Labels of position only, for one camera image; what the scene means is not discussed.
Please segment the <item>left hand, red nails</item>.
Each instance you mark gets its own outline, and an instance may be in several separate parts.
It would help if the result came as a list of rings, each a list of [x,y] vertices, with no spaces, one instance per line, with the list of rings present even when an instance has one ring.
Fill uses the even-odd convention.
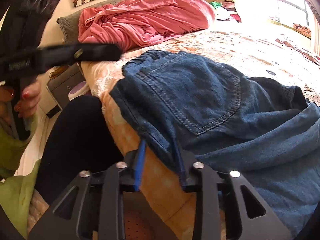
[[[35,80],[21,92],[21,99],[14,106],[14,111],[18,113],[19,118],[29,118],[36,113],[37,104],[41,96],[41,84]],[[9,112],[6,106],[14,98],[14,90],[5,85],[1,86],[1,119],[10,123]]]

